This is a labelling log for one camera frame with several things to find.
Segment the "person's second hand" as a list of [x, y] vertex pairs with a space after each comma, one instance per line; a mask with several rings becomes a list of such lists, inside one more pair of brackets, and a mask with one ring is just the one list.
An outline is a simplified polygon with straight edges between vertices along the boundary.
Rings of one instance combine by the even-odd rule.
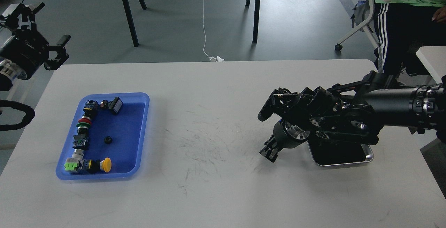
[[441, 7], [438, 10], [436, 10], [436, 12], [433, 14], [433, 17], [431, 20], [435, 21], [436, 23], [445, 24], [446, 23], [446, 6]]

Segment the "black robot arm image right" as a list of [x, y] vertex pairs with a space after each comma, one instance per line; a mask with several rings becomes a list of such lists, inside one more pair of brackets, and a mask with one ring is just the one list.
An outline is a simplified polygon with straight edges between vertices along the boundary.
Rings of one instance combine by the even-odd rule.
[[369, 162], [369, 147], [384, 126], [434, 129], [445, 142], [445, 85], [400, 84], [394, 75], [371, 71], [363, 80], [329, 89], [306, 87], [272, 91], [258, 114], [266, 121], [280, 116], [260, 154], [274, 162], [278, 153], [308, 142], [319, 166]]

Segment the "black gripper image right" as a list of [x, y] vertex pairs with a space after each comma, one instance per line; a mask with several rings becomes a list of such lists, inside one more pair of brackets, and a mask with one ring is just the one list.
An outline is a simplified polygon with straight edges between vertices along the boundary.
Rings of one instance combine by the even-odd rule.
[[309, 130], [303, 130], [299, 126], [281, 119], [275, 124], [273, 134], [264, 143], [264, 147], [259, 153], [274, 163], [282, 149], [293, 149], [306, 142], [309, 136]]

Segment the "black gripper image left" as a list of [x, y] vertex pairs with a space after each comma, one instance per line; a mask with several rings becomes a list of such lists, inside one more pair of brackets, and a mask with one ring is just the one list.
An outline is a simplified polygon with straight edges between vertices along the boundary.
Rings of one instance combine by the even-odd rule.
[[[1, 46], [0, 55], [23, 69], [24, 75], [20, 75], [19, 79], [30, 79], [42, 64], [46, 70], [57, 70], [69, 58], [65, 45], [71, 35], [63, 35], [56, 45], [51, 46], [37, 30], [35, 15], [45, 5], [43, 2], [11, 4], [1, 14], [1, 27], [9, 30], [11, 37]], [[57, 55], [48, 60], [51, 51]]]

